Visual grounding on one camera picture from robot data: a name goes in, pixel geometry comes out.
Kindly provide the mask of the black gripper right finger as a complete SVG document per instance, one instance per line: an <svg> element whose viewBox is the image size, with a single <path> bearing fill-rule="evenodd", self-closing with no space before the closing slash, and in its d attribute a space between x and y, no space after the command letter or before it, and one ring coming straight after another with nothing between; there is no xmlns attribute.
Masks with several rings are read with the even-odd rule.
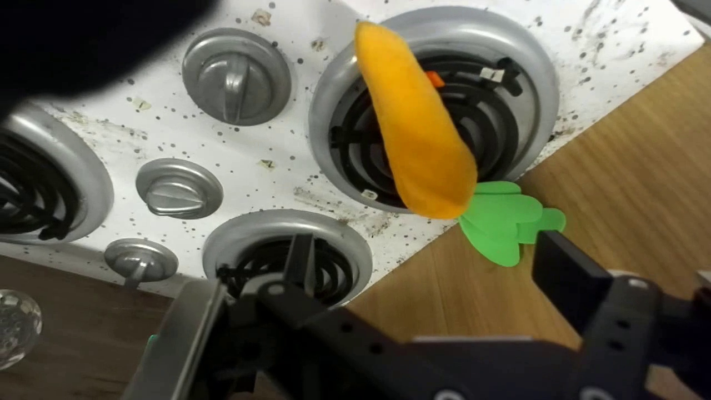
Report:
<svg viewBox="0 0 711 400"><path fill-rule="evenodd" d="M637 276L614 276L564 232L542 230L533 282L583 338L585 349L649 349L659 288Z"/></svg>

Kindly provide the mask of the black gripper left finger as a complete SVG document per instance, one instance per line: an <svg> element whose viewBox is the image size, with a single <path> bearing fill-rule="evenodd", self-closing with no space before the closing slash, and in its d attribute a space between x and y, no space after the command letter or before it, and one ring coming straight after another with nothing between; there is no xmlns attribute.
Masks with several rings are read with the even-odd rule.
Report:
<svg viewBox="0 0 711 400"><path fill-rule="evenodd" d="M257 239L216 278L230 296L222 332L335 329L346 316L340 302L348 296L348 259L313 232Z"/></svg>

